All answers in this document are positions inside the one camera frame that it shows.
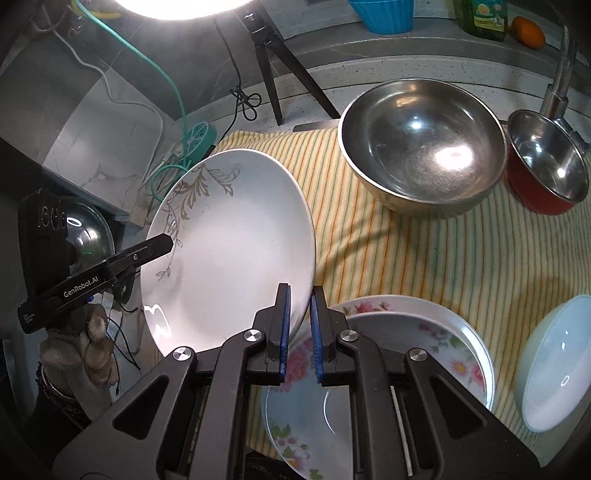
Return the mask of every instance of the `striped towel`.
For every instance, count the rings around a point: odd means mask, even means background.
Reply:
[[[328,304],[376,294],[420,297],[466,319],[493,359],[493,412],[547,463],[568,437],[523,424],[512,386],[519,355],[553,308],[591,293],[591,199],[565,215],[525,209],[501,183],[476,208],[448,220],[407,218],[365,190],[341,155],[337,129],[235,132],[217,150],[251,148],[282,162],[298,181],[316,229],[315,284]],[[260,388],[249,406],[248,445],[276,458],[262,425]]]

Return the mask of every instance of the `beige glove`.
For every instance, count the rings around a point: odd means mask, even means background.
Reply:
[[[39,356],[52,386],[75,397],[88,418],[96,420],[111,405],[109,386],[119,380],[112,355],[115,344],[106,336],[109,320],[102,305],[87,304],[74,311],[72,319],[86,330],[73,335],[49,329]]]

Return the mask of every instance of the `teal cord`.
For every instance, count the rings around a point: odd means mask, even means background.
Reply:
[[[189,162],[189,159],[188,159],[188,153],[189,152],[188,152],[188,148],[187,148],[187,115],[185,113],[183,99],[181,98],[181,93],[178,91],[178,88],[177,88],[176,84],[174,83],[174,81],[172,80],[172,78],[170,78],[168,76],[168,74],[162,68],[160,68],[160,66],[156,62],[154,62],[153,60],[151,60],[150,58],[148,58],[146,55],[144,55],[143,53],[141,53],[131,43],[129,43],[126,39],[124,39],[123,37],[121,37],[121,35],[119,35],[115,30],[113,30],[111,27],[108,27],[101,20],[99,20],[98,18],[96,18],[94,15],[92,15],[88,11],[88,9],[84,5],[82,5],[82,3],[80,2],[80,0],[76,0],[76,4],[78,5],[78,7],[82,11],[82,13],[84,13],[88,17],[88,19],[90,19],[91,21],[93,21],[94,23],[96,23],[100,28],[102,28],[102,29],[106,30],[107,32],[109,32],[117,40],[119,40],[125,47],[127,47],[132,52],[134,52],[138,57],[140,57],[141,59],[145,60],[150,65],[152,65],[152,67],[154,67],[156,69],[156,71],[159,72],[159,74],[162,75],[162,77],[164,77],[164,79],[168,82],[168,84],[173,88],[174,94],[177,97],[178,106],[179,106],[179,108],[181,110],[181,115],[183,117],[183,138],[181,140],[181,143],[183,145],[183,159],[181,160],[181,163],[180,164],[171,164],[171,165],[166,165],[164,167],[160,167],[152,175],[152,179],[150,180],[150,190],[152,192],[152,195],[154,196],[154,198],[156,198],[156,200],[158,200],[159,202],[162,202],[164,199],[163,198],[160,198],[156,194],[156,191],[155,191],[154,183],[155,183],[156,177],[158,177],[158,175],[161,172],[163,172],[165,170],[168,170],[170,168],[176,168],[176,169],[181,170],[182,172],[186,173],[192,167],[192,165],[190,165],[190,162]]]

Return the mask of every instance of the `silver screw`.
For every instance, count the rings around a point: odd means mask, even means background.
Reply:
[[[191,349],[188,346],[180,346],[173,352],[173,358],[183,362],[187,358],[191,358]]]
[[[244,339],[247,342],[258,342],[262,338],[260,330],[250,329],[244,332]]]
[[[354,342],[359,338],[359,334],[355,330],[343,330],[339,333],[339,336],[344,342]]]
[[[415,362],[423,362],[427,359],[427,352],[422,348],[413,348],[408,354]]]

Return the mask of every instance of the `green bottle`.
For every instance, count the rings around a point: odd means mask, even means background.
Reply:
[[[457,22],[475,37],[503,41],[507,29],[505,0],[453,0]]]

